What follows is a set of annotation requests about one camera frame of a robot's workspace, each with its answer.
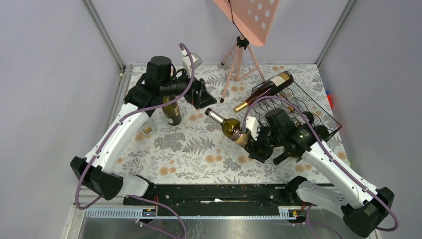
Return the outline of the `green wine bottle brown label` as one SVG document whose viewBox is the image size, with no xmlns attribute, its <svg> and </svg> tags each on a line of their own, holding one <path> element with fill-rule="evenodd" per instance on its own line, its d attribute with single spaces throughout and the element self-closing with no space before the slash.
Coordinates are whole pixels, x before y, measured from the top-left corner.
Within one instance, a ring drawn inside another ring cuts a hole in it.
<svg viewBox="0 0 422 239">
<path fill-rule="evenodd" d="M 224 118 L 211 108 L 207 108 L 205 114 L 217 122 L 221 126 L 222 133 L 240 147 L 245 148 L 250 142 L 250 130 L 242 129 L 239 120 L 234 118 Z"/>
</svg>

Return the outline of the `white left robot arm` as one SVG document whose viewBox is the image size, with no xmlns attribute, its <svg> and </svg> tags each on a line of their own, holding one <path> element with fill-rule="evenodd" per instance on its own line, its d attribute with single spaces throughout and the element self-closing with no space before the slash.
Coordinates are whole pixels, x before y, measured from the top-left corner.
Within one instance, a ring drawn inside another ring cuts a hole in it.
<svg viewBox="0 0 422 239">
<path fill-rule="evenodd" d="M 207 92 L 204 79 L 196 79 L 192 70 L 201 65 L 196 54 L 183 54 L 183 67 L 174 69 L 171 59 L 154 56 L 147 63 L 146 71 L 128 91 L 117 117 L 99 142 L 85 157 L 75 156 L 70 166 L 78 181 L 76 192 L 85 186 L 100 198 L 111 200 L 116 196 L 135 195 L 144 205 L 154 200 L 153 189 L 141 176 L 118 174 L 114 171 L 126 145 L 140 128 L 146 128 L 156 109 L 166 105 L 164 97 L 180 99 L 195 109 L 216 103 Z"/>
</svg>

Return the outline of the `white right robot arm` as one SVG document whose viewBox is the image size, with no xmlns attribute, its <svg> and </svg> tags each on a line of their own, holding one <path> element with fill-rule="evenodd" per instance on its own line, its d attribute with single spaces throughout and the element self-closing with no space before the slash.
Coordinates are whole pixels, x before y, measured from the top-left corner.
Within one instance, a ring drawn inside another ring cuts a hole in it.
<svg viewBox="0 0 422 239">
<path fill-rule="evenodd" d="M 313 126 L 312 117 L 306 113 L 302 116 L 304 122 L 297 125 L 285 110 L 277 108 L 265 115 L 264 123 L 251 116 L 242 122 L 242 131 L 251 136 L 247 147 L 256 152 L 258 158 L 272 153 L 275 147 L 283 147 L 285 151 L 274 158 L 275 164 L 290 156 L 303 159 L 337 189 L 333 191 L 298 176 L 288 183 L 287 202 L 298 205 L 305 201 L 320 206 L 339 216 L 352 232 L 363 238 L 379 230 L 388 215 L 395 220 L 391 210 L 394 193 L 387 187 L 375 186 L 342 162 L 324 139 L 328 135 L 327 128 Z"/>
</svg>

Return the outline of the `olive wine bottle black cap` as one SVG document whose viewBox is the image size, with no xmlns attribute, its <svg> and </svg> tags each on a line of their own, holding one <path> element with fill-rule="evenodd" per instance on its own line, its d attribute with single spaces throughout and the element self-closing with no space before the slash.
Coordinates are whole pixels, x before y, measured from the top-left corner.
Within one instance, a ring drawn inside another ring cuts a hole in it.
<svg viewBox="0 0 422 239">
<path fill-rule="evenodd" d="M 272 161 L 275 165 L 278 165 L 284 160 L 288 159 L 289 157 L 297 158 L 297 156 L 293 152 L 287 151 L 286 149 L 284 149 L 283 153 L 275 157 Z"/>
</svg>

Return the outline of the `dark wine bottle beside arm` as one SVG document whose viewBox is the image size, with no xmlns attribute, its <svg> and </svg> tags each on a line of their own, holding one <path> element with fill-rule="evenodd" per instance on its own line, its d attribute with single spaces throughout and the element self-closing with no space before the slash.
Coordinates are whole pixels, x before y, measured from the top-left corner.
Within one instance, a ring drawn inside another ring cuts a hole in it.
<svg viewBox="0 0 422 239">
<path fill-rule="evenodd" d="M 169 125 L 177 126 L 181 123 L 182 116 L 177 101 L 170 105 L 162 107 L 162 111 Z"/>
</svg>

